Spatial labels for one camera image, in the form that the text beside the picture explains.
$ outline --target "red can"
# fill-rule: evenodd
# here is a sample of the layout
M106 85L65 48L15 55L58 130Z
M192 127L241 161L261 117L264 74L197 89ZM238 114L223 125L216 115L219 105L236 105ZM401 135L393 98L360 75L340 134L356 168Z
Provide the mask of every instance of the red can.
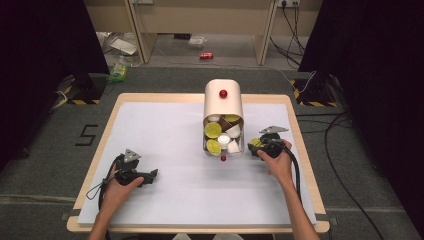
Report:
M199 54L200 60L203 59L213 59L213 52L205 52Z

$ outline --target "black curtain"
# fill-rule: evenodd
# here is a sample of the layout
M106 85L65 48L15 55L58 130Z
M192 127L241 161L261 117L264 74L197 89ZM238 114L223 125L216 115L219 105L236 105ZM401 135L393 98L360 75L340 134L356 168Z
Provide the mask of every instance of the black curtain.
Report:
M108 73L82 0L0 2L0 170L31 140L67 76Z
M299 69L339 79L365 147L422 237L423 44L422 0L324 0Z

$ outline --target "hand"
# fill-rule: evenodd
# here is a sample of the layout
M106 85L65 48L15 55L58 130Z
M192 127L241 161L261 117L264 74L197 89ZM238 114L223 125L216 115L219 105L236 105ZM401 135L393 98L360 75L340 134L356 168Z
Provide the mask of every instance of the hand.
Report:
M284 139L281 139L281 141L288 149L291 149L292 144L290 142ZM285 151L282 151L276 158L270 157L262 150L258 150L258 155L267 163L269 167L268 173L273 175L281 185L287 186L293 184L291 172L292 161Z
M107 212L110 217L121 207L130 193L144 181L143 177L139 177L134 179L130 184L122 186L114 176L111 176L111 178L112 179L109 180L106 186L102 206L100 208L100 212Z

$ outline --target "forearm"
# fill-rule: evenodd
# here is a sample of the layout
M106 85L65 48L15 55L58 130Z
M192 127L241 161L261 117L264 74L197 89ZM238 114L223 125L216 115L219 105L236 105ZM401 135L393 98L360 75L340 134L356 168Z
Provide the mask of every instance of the forearm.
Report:
M286 199L287 208L290 215L291 226L294 239L319 239L311 221L306 215L305 209L299 200L293 182L280 182Z
M88 236L88 240L104 240L111 219L111 213L99 211L99 213L97 213L93 229Z

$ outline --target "red knob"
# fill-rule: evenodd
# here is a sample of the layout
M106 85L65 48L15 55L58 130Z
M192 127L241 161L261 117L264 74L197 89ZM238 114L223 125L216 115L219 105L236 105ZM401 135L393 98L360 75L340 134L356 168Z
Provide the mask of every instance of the red knob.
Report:
M226 98L227 95L228 95L227 90L221 90L221 91L219 91L219 96L221 98Z

